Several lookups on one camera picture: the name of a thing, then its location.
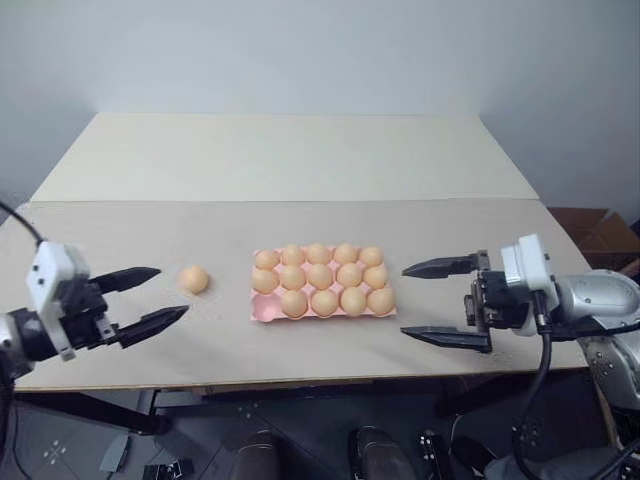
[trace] cardboard box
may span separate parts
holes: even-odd
[[[591,268],[619,271],[640,258],[640,238],[622,217],[602,208],[549,208]]]

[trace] black cable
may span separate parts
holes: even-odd
[[[13,427],[13,446],[11,447],[11,451],[13,452],[13,461],[20,470],[20,473],[25,478],[25,480],[31,480],[31,476],[27,473],[27,471],[22,466],[20,459],[18,458],[18,426],[20,425],[20,417],[18,416],[18,405],[16,404],[13,407],[13,413],[15,415],[15,425]]]
[[[40,235],[38,230],[36,230],[35,227],[31,225],[26,218],[24,218],[22,215],[20,215],[13,208],[11,208],[9,205],[4,203],[2,200],[0,200],[0,209],[4,210],[10,216],[15,218],[18,222],[20,222],[20,224],[24,228],[26,228],[29,231],[29,233],[33,236],[33,238],[36,241],[36,245],[40,245],[42,242],[44,242],[44,238],[42,238],[42,235]]]
[[[524,403],[522,405],[522,412],[520,413],[520,417],[518,417],[514,422],[511,431],[511,446],[513,448],[513,457],[515,458],[516,464],[518,465],[520,471],[529,480],[541,479],[529,469],[524,461],[524,454],[522,452],[522,442],[520,441],[520,436],[522,435],[522,427],[524,426],[527,415],[529,415],[531,406],[538,396],[538,393],[540,393],[542,383],[544,382],[544,377],[547,375],[547,372],[549,371],[549,367],[551,365],[551,333],[543,332],[541,333],[541,336],[542,356],[540,358],[538,373],[536,373],[536,377],[534,378],[531,387],[529,387],[529,391],[527,392]]]
[[[603,480],[613,473],[616,468],[620,468],[622,462],[630,457],[638,448],[640,448],[640,438],[636,438],[633,442],[627,445],[624,450],[618,452],[618,454],[613,457],[609,463],[589,477],[589,480]]]

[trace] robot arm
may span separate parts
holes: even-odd
[[[76,248],[42,241],[27,275],[35,310],[0,313],[0,361],[8,377],[15,380],[31,372],[35,362],[56,355],[68,361],[80,348],[113,343],[127,348],[162,332],[189,307],[163,308],[119,328],[109,321],[104,298],[159,273],[155,268],[135,267],[90,278]]]
[[[471,294],[464,297],[467,324],[475,326],[476,331],[426,326],[402,328],[402,332],[437,346],[482,353],[492,351],[491,328],[542,335],[540,368],[523,412],[512,427],[515,460],[532,479],[537,477],[527,467],[521,450],[524,418],[549,368],[551,342],[577,340],[611,406],[620,442],[626,445],[615,459],[622,463],[640,446],[640,286],[609,270],[556,278],[537,235],[522,237],[501,253],[504,272],[492,271],[487,252],[482,250],[405,269],[403,275],[419,278],[446,278],[477,270]],[[602,471],[619,465],[615,462]],[[604,476],[596,474],[593,478]]]

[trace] shoe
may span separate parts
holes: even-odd
[[[268,430],[261,430],[251,435],[246,444],[238,450],[230,479],[278,480],[281,478],[276,445],[277,438]]]
[[[349,465],[353,480],[417,480],[402,449],[374,427],[349,435]]]
[[[455,437],[451,442],[451,454],[474,478],[486,478],[484,470],[497,457],[487,447],[469,437]]]

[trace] table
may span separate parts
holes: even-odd
[[[19,380],[22,391],[533,370],[535,338],[496,332],[494,353],[481,355],[401,335],[400,326],[464,327],[471,277],[428,282],[400,271],[478,248],[500,268],[499,248],[532,232],[556,274],[588,270],[477,117],[99,114],[22,212],[48,238],[78,245],[95,274],[163,269],[112,295],[112,320],[191,305],[176,325],[133,348],[38,365]],[[382,246],[397,317],[249,322],[251,252],[315,241]],[[22,278],[31,258],[29,238],[8,221],[0,228],[6,278]],[[214,288],[187,298],[175,277],[192,263],[207,268]],[[0,290],[0,309],[28,304],[21,282]],[[582,366],[576,344],[554,349],[553,368]]]

